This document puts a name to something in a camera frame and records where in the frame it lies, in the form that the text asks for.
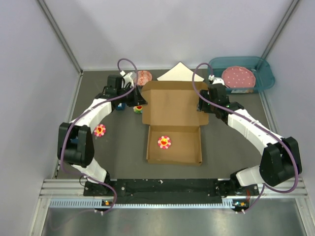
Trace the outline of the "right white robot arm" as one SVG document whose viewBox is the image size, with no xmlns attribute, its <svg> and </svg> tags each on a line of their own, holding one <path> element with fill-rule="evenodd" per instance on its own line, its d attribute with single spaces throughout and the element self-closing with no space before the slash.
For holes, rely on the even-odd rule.
<svg viewBox="0 0 315 236">
<path fill-rule="evenodd" d="M 261 154 L 259 165 L 231 174 L 229 187 L 234 194 L 242 194 L 253 184 L 275 187 L 302 173 L 297 140 L 270 131 L 240 103 L 231 102 L 224 85 L 210 85 L 207 89 L 200 90 L 198 96 L 198 111 L 214 114 L 227 126 L 238 131 Z"/>
</svg>

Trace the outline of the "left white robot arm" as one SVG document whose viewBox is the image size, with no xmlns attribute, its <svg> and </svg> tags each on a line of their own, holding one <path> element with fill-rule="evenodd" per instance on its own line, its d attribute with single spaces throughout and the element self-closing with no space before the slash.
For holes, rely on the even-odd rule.
<svg viewBox="0 0 315 236">
<path fill-rule="evenodd" d="M 137 72 L 122 71 L 119 76 L 108 76 L 107 85 L 91 105 L 73 121 L 59 126 L 57 157 L 61 168 L 67 163 L 77 169 L 95 183 L 94 188 L 101 195 L 108 194 L 112 184 L 108 172 L 95 159 L 93 133 L 120 104 L 129 107 L 147 104 L 137 88 L 137 79 Z"/>
</svg>

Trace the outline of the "brown cardboard box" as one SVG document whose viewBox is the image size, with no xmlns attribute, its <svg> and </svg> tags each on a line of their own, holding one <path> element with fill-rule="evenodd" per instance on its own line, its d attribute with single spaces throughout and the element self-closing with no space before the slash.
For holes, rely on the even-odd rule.
<svg viewBox="0 0 315 236">
<path fill-rule="evenodd" d="M 147 162 L 150 164 L 202 164 L 201 127 L 209 115 L 197 110 L 198 92 L 207 89 L 204 82 L 149 81 L 141 91 L 147 101 L 142 122 L 149 126 Z M 161 149 L 158 139 L 168 136 L 169 149 Z"/>
</svg>

